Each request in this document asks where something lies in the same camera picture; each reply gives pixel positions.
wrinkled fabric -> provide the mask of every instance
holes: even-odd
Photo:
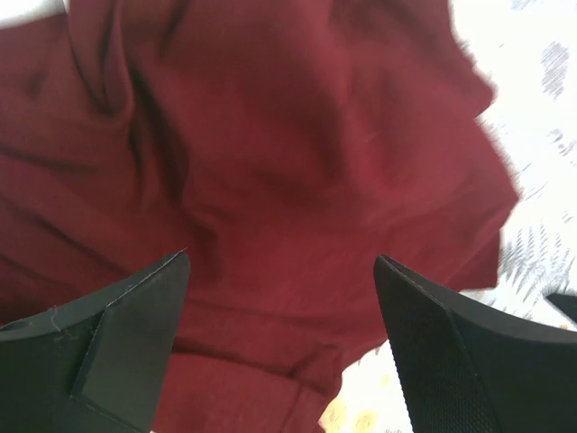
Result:
[[[380,253],[495,283],[517,196],[445,0],[72,0],[0,56],[0,322],[186,248],[160,433],[317,431]]]

black plastic part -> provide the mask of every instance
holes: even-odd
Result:
[[[177,253],[0,328],[0,432],[149,433],[189,272]]]
[[[389,257],[374,274],[415,433],[577,430],[577,333],[482,305]]]
[[[562,293],[552,293],[547,300],[561,310],[573,322],[577,322],[577,298]]]

